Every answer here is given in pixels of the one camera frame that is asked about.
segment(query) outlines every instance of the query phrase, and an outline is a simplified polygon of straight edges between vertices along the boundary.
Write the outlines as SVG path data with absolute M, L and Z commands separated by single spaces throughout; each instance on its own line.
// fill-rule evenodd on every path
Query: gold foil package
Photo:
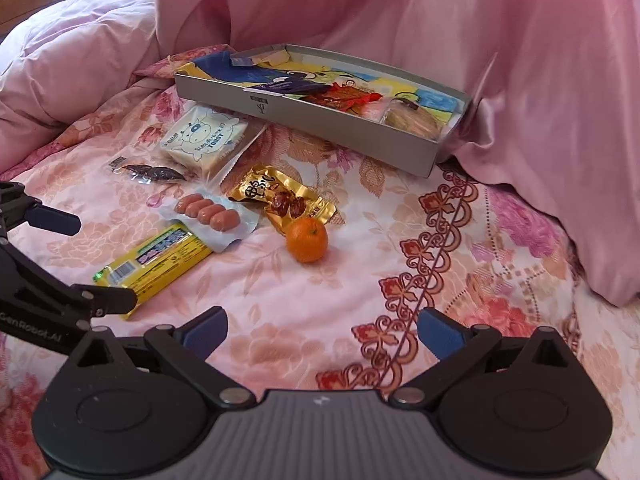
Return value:
M 296 219 L 308 216 L 326 224 L 335 205 L 273 166 L 258 164 L 242 178 L 230 200 L 264 202 L 264 211 L 274 227 L 284 234 Z

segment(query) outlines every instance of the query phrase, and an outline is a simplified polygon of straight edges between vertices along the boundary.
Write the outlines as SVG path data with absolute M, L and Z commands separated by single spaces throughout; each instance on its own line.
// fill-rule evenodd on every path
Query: white logo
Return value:
M 324 406 L 325 404 L 331 402 L 331 399 L 329 397 L 325 397 L 325 396 L 321 396 L 321 397 L 316 397 L 314 399 L 314 403 L 316 403 L 318 406 Z

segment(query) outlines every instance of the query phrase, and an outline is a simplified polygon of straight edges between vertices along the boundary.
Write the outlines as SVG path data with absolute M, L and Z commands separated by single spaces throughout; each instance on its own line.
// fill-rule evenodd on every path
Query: sausage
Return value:
M 187 209 L 184 211 L 184 213 L 189 218 L 196 218 L 196 216 L 198 216 L 198 213 L 200 212 L 200 209 L 203 209 L 204 207 L 207 207 L 209 205 L 213 205 L 213 200 L 210 200 L 208 198 L 205 198 L 204 200 L 198 200 L 197 202 L 191 202 L 187 206 Z
M 220 204 L 208 205 L 203 207 L 200 211 L 198 211 L 198 222 L 203 225 L 207 225 L 211 220 L 211 217 L 217 215 L 218 213 L 222 213 L 225 210 L 225 207 Z
M 174 211 L 184 215 L 184 212 L 187 211 L 187 206 L 193 202 L 197 202 L 198 200 L 202 200 L 202 195 L 200 193 L 196 193 L 193 195 L 183 196 L 178 203 L 175 205 Z
M 226 209 L 222 213 L 213 215 L 209 225 L 215 231 L 229 231 L 240 225 L 240 215 L 235 209 Z

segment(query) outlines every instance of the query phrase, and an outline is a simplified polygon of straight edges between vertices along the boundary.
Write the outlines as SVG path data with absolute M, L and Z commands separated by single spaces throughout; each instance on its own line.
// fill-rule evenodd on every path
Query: blue gripper pad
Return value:
M 425 308 L 418 314 L 418 339 L 441 361 L 460 350 L 470 331 L 437 311 Z
M 226 339 L 228 328 L 226 312 L 214 306 L 176 329 L 174 336 L 204 361 Z

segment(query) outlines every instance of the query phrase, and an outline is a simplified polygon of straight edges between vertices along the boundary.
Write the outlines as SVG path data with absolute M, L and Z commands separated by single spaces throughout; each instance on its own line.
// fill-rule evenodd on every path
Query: gray ribbed panel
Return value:
M 47 480 L 72 478 L 56 472 Z M 220 416 L 195 452 L 143 480 L 507 478 L 460 458 L 425 416 L 390 408 L 373 391 L 275 390 L 257 408 Z M 565 480 L 602 477 L 585 471 Z

